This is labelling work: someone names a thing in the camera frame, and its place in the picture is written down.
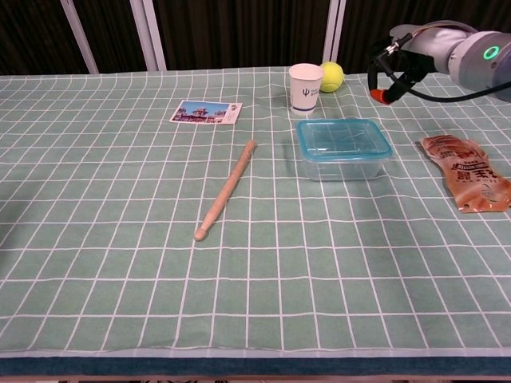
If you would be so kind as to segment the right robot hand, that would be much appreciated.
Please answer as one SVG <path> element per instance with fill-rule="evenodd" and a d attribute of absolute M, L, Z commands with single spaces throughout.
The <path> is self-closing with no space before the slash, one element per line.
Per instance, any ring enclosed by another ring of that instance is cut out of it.
<path fill-rule="evenodd" d="M 477 31 L 455 21 L 422 26 L 395 26 L 389 36 L 376 41 L 368 53 L 367 84 L 370 96 L 390 105 L 410 93 L 426 101 L 452 103 L 463 97 L 433 97 L 414 90 L 429 73 L 448 73 L 451 53 Z"/>

